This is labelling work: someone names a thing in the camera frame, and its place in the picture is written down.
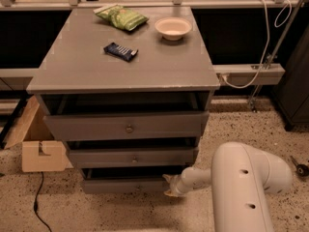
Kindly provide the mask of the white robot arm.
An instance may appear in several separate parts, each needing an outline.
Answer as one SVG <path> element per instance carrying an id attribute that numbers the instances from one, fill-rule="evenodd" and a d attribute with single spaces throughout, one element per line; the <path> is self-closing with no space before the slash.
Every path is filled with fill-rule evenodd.
<path id="1" fill-rule="evenodd" d="M 284 160 L 239 142 L 220 145 L 207 170 L 187 167 L 163 178 L 168 196 L 211 188 L 215 232 L 274 232 L 266 195 L 284 193 L 293 183 Z"/>

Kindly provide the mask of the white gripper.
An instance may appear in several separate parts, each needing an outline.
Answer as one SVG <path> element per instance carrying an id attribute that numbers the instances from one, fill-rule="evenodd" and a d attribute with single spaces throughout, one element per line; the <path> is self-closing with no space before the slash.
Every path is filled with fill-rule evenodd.
<path id="1" fill-rule="evenodd" d="M 170 189 L 164 191 L 169 197 L 181 197 L 188 193 L 188 183 L 183 175 L 163 174 L 162 177 L 170 184 Z"/>

